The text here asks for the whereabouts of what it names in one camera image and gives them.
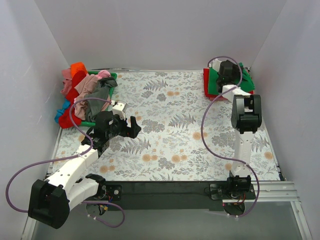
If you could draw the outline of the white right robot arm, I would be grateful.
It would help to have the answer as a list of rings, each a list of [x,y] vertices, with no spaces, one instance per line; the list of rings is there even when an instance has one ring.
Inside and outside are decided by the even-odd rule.
[[[234,158],[226,192],[232,199],[243,197],[250,191],[251,150],[254,135],[262,124],[261,97],[250,94],[236,86],[236,78],[242,69],[229,60],[222,61],[216,80],[217,90],[222,97],[232,103],[231,126],[235,133]]]

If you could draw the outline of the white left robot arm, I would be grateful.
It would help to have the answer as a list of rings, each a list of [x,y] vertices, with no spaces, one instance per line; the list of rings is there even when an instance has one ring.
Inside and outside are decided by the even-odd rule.
[[[134,116],[127,119],[120,113],[100,112],[75,157],[45,180],[38,179],[32,185],[28,216],[58,229],[66,222],[70,211],[85,200],[111,200],[114,194],[102,176],[82,175],[105,152],[111,139],[117,136],[134,139],[141,129]]]

